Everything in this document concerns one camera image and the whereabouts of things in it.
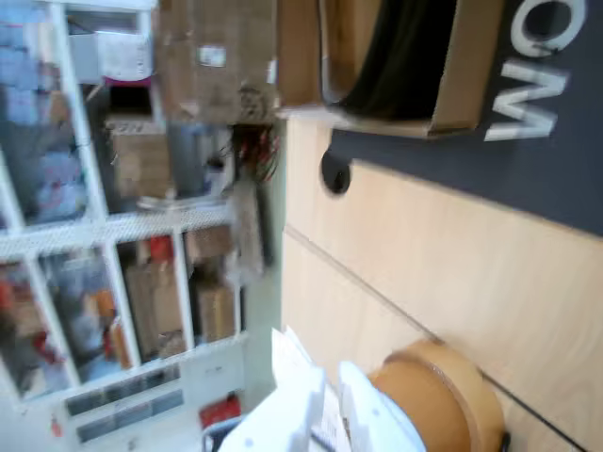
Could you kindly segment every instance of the brown packing tape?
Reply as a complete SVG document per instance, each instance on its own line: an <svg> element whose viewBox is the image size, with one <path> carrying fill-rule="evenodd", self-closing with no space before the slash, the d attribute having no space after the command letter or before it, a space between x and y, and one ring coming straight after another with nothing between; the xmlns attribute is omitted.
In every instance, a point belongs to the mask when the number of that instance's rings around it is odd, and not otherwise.
<svg viewBox="0 0 603 452"><path fill-rule="evenodd" d="M390 355L383 368L399 362L418 363L431 369L454 395L469 429L471 446L467 452L498 452L504 433L502 410L494 392L468 359L446 346L419 341ZM374 384L382 389L379 381Z"/></svg>
<svg viewBox="0 0 603 452"><path fill-rule="evenodd" d="M420 363L387 363L370 376L412 420L430 452L468 452L471 436L456 398L440 376Z"/></svg>

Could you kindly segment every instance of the white shelf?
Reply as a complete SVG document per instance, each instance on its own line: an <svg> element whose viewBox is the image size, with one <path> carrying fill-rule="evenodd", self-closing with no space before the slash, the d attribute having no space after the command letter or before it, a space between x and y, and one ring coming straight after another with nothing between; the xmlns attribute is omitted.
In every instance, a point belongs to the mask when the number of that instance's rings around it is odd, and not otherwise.
<svg viewBox="0 0 603 452"><path fill-rule="evenodd" d="M241 334L237 334L233 337L228 337L220 341L212 342L210 344L202 344L192 350L170 356L169 358L149 361L148 363L142 364L140 367L132 367L119 373L107 375L101 379L86 382L78 387L69 388L56 393L40 395L31 400L23 401L23 403L31 406L37 404L49 405L69 397L79 396L89 391L104 388L105 386L123 381L125 379L131 379L133 377L146 374L147 372L163 369L164 367L169 367L170 365L176 363L184 363L196 358L219 355L231 350L232 348L243 347L247 340L247 332L242 332Z"/></svg>
<svg viewBox="0 0 603 452"><path fill-rule="evenodd" d="M231 282L236 289L235 313L236 335L211 344L195 347L194 331L191 318L190 296L188 290L186 253L182 234L190 230L198 230L221 224L234 225L234 207L230 202L206 202L194 208L168 210L161 212L138 212L110 215L107 210L105 191L99 171L96 152L90 137L90 124L84 107L82 93L73 71L73 62L69 47L68 29L65 16L66 8L82 8L85 10L128 10L138 15L139 31L152 35L151 9L156 7L155 0L56 0L49 2L49 10L55 29L55 46L61 70L62 90L66 94L72 112L73 131L79 151L82 169L86 177L89 194L89 208L85 216L77 220L31 225L24 223L23 212L15 196L14 188L8 174L8 167L0 150L0 202L7 221L6 234L0 234L0 262L23 262L28 270L30 284L37 306L46 320L57 352L65 359L64 371L70 388L24 400L7 372L4 362L0 360L0 383L8 390L16 403L30 406L38 403L52 403L66 397L76 396L87 391L98 389L124 379L129 379L165 366L181 363L199 357L209 358L224 353L240 366L242 373L242 344L247 334L241 332L240 288L238 281ZM153 93L155 120L164 123L158 93ZM167 359L142 363L134 327L134 321L128 302L127 291L123 280L122 267L117 253L117 244L133 242L154 236L168 235L174 246L174 265L178 301L182 317L183 334L187 351ZM61 253L68 250L100 248L106 264L106 274L110 281L110 289L122 319L124 339L132 368L120 370L119 365L112 367L115 372L99 375L92 381L81 381L80 373L75 365L63 326L57 315L56 306L49 292L48 283L42 272L39 258L44 255Z"/></svg>
<svg viewBox="0 0 603 452"><path fill-rule="evenodd" d="M47 254L172 235L175 231L231 223L232 215L230 205L221 202L187 211L119 214L110 216L106 221L82 218L32 226L17 235L0 236L0 261L19 260L31 252Z"/></svg>

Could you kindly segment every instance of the cardboard box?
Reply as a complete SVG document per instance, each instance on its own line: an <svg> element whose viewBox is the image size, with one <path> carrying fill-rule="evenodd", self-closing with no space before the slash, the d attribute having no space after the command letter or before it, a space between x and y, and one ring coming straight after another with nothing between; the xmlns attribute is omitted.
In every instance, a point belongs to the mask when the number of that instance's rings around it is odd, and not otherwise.
<svg viewBox="0 0 603 452"><path fill-rule="evenodd" d="M160 351L163 336L182 330L173 264L129 266L125 279L140 354L148 358Z"/></svg>
<svg viewBox="0 0 603 452"><path fill-rule="evenodd" d="M503 4L504 0L457 1L444 73L430 118L375 121L324 107L317 5L306 0L277 0L277 85L282 112L288 117L326 121L336 128L405 137L437 137L474 129L480 122ZM370 37L366 30L358 33L365 39Z"/></svg>
<svg viewBox="0 0 603 452"><path fill-rule="evenodd" d="M165 198L172 187L165 131L146 118L109 119L117 187L124 197Z"/></svg>
<svg viewBox="0 0 603 452"><path fill-rule="evenodd" d="M197 287L197 302L205 342L214 342L235 335L235 296L225 285Z"/></svg>
<svg viewBox="0 0 603 452"><path fill-rule="evenodd" d="M273 29L271 8L246 0L161 0L155 53L166 116L270 122Z"/></svg>
<svg viewBox="0 0 603 452"><path fill-rule="evenodd" d="M186 233L188 260L194 265L203 259L224 256L233 250L233 237L230 226L211 226Z"/></svg>

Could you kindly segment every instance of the wooden counter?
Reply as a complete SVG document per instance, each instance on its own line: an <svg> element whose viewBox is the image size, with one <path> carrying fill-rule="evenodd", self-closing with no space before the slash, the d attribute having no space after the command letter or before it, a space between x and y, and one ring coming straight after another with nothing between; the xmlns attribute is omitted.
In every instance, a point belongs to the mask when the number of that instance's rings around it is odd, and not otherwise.
<svg viewBox="0 0 603 452"><path fill-rule="evenodd" d="M330 285L331 277L300 267L301 253L287 245L284 322L295 330L308 322L298 334L311 354L316 349L330 372L343 359L368 370L386 349L413 339L413 330L399 326L402 315L462 351L575 442L603 450L603 242L360 163L352 165L348 192L336 197L319 171L330 139L323 125L288 124L287 235L324 254L316 259L328 256L398 314L358 311L362 291L352 297L348 282ZM308 287L296 282L303 275ZM528 413L506 408L511 428L530 437L531 422L517 421ZM570 450L559 447L514 450Z"/></svg>

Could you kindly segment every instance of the white paper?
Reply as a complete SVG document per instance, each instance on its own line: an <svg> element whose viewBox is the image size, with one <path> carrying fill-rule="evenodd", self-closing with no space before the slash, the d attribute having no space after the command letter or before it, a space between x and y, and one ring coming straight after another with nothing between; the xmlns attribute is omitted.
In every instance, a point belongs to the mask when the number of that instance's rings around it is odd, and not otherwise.
<svg viewBox="0 0 603 452"><path fill-rule="evenodd" d="M285 333L272 330L272 375L277 386L314 365L298 336L289 327ZM329 444L336 452L351 452L339 410L339 399L331 386L325 388L322 421L314 426L315 434ZM311 450L322 450L316 446Z"/></svg>
<svg viewBox="0 0 603 452"><path fill-rule="evenodd" d="M204 45L199 48L199 61L204 66L223 68L226 65L226 49L219 45Z"/></svg>
<svg viewBox="0 0 603 452"><path fill-rule="evenodd" d="M139 34L97 32L98 57L105 77L135 82L153 73L151 42Z"/></svg>

